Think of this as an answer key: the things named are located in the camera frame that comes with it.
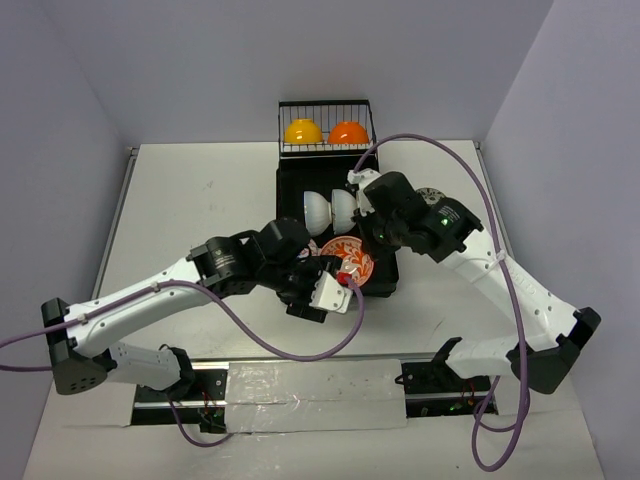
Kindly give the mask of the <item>brown bowl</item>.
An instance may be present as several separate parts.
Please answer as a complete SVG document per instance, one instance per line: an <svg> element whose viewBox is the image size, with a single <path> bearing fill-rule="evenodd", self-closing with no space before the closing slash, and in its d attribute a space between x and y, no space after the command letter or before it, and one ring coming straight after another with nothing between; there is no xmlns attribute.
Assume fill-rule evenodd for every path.
<svg viewBox="0 0 640 480"><path fill-rule="evenodd" d="M336 256L342 260L340 272L351 276L362 287L371 278L375 262L363 251L362 240L354 236L338 236L328 241L320 250L324 256Z"/></svg>

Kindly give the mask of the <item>white bowl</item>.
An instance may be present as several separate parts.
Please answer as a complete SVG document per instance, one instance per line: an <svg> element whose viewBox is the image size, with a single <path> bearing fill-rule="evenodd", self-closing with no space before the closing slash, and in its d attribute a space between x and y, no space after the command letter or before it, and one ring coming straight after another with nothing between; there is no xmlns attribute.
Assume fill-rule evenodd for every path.
<svg viewBox="0 0 640 480"><path fill-rule="evenodd" d="M304 223L312 237L321 235L332 223L331 203L314 191L303 193Z"/></svg>
<svg viewBox="0 0 640 480"><path fill-rule="evenodd" d="M355 226L356 199L345 190L334 189L331 194L332 228L335 235L343 235Z"/></svg>

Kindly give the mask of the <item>grey leaf patterned bowl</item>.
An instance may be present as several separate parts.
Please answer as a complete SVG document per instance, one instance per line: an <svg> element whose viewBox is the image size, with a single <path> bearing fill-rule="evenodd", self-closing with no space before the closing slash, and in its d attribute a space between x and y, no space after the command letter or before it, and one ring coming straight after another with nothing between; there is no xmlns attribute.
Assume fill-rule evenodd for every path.
<svg viewBox="0 0 640 480"><path fill-rule="evenodd" d="M416 192L428 206L433 206L446 197L443 192L432 187L418 188Z"/></svg>

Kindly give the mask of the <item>orange bowl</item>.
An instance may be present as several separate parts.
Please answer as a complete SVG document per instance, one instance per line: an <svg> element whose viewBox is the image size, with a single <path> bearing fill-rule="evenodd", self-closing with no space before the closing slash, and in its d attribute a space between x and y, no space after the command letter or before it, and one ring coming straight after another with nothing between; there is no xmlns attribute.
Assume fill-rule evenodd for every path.
<svg viewBox="0 0 640 480"><path fill-rule="evenodd" d="M343 121L335 125L328 135L330 145L366 145L370 142L365 127L354 121Z"/></svg>

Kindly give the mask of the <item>blue patterned bowl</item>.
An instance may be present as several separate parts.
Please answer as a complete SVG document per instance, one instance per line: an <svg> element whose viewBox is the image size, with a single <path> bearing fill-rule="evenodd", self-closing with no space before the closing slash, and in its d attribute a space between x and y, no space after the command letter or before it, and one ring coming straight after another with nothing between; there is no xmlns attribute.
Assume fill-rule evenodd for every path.
<svg viewBox="0 0 640 480"><path fill-rule="evenodd" d="M306 247L304 247L300 253L298 254L299 259L304 259L312 256L319 256L321 249L318 247L316 242L311 239Z"/></svg>

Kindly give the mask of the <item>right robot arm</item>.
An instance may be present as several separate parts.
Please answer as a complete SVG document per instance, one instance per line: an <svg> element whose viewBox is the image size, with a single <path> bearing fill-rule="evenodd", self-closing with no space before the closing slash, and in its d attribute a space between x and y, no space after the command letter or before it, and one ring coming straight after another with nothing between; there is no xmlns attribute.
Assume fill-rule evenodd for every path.
<svg viewBox="0 0 640 480"><path fill-rule="evenodd" d="M436 189L414 189L404 174L349 172L354 221L364 250L379 260L402 247L458 274L508 318L522 318L525 337L448 340L437 352L434 378L446 391L476 376L513 375L529 389L552 394L601 322L542 286L494 244L480 219Z"/></svg>

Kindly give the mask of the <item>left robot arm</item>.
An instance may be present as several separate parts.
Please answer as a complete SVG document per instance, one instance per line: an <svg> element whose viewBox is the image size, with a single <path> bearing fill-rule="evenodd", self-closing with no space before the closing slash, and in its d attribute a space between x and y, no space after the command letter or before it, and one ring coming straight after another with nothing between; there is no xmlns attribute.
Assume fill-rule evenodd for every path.
<svg viewBox="0 0 640 480"><path fill-rule="evenodd" d="M195 386L185 350L150 350L123 338L210 300L276 293L286 312L322 322L347 311L352 293L337 280L340 260L301 257L311 237L298 221L279 219L262 230L212 237L160 273L111 295L69 305L59 298L41 307L56 391L76 395L109 381L137 384L177 401Z"/></svg>

